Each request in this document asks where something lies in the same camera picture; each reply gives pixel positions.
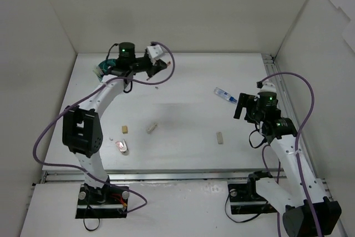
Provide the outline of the small tan eraser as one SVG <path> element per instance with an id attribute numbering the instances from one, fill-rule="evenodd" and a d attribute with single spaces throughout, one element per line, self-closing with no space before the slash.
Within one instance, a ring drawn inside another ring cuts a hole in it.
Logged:
<path id="1" fill-rule="evenodd" d="M 128 133 L 128 127 L 126 125 L 121 127 L 121 131 L 123 134 L 127 134 Z"/>

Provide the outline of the eraser block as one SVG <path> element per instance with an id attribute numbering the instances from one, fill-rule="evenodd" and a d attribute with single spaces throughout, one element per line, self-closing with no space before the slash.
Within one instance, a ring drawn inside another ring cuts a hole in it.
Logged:
<path id="1" fill-rule="evenodd" d="M 156 127 L 158 126 L 158 123 L 157 122 L 152 122 L 148 125 L 148 127 L 146 128 L 146 132 L 148 134 L 151 134 L 155 129 Z"/>

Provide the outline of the yellow pen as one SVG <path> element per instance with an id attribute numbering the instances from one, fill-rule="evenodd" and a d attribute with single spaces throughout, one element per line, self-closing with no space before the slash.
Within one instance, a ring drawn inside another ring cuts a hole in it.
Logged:
<path id="1" fill-rule="evenodd" d="M 103 72 L 102 72 L 101 68 L 98 65 L 94 66 L 93 72 L 98 77 L 99 81 L 102 81 Z"/>

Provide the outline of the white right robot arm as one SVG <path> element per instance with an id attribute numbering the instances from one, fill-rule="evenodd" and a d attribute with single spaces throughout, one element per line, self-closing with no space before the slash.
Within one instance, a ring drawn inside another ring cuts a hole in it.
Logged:
<path id="1" fill-rule="evenodd" d="M 277 94 L 263 91 L 257 95 L 240 93 L 234 117 L 239 119 L 246 109 L 244 119 L 254 124 L 276 153 L 290 185 L 290 191 L 280 187 L 265 172 L 250 175 L 252 181 L 245 186 L 251 199 L 263 197 L 282 216 L 288 236 L 331 235 L 341 207 L 331 201 L 321 182 L 308 165 L 303 152 L 296 145 L 297 130 L 289 118 L 284 118 L 277 107 Z"/>

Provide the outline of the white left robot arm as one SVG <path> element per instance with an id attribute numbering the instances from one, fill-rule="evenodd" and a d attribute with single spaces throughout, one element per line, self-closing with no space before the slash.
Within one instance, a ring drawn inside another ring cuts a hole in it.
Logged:
<path id="1" fill-rule="evenodd" d="M 117 58 L 106 56 L 94 68 L 100 81 L 96 93 L 63 117 L 62 142 L 84 169 L 85 190 L 100 204 L 106 203 L 111 196 L 109 175 L 99 152 L 104 140 L 100 118 L 119 94 L 127 92 L 136 74 L 145 72 L 151 78 L 168 67 L 162 60 L 167 48 L 160 43 L 152 42 L 142 57 L 135 55 L 134 43 L 122 42 L 116 47 L 119 49 Z"/>

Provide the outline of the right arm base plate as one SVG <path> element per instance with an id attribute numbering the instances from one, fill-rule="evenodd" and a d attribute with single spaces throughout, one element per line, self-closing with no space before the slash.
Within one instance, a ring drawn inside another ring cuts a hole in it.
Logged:
<path id="1" fill-rule="evenodd" d="M 228 200 L 232 215 L 257 215 L 276 213 L 276 209 L 256 193 L 256 181 L 272 176 L 264 172 L 249 174 L 245 181 L 228 183 Z"/>

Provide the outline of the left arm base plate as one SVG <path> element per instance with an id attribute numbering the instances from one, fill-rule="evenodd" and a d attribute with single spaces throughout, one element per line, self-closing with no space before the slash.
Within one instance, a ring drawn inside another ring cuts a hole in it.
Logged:
<path id="1" fill-rule="evenodd" d="M 127 217 L 129 187 L 108 190 L 102 198 L 80 186 L 77 200 L 76 219 L 117 219 Z"/>

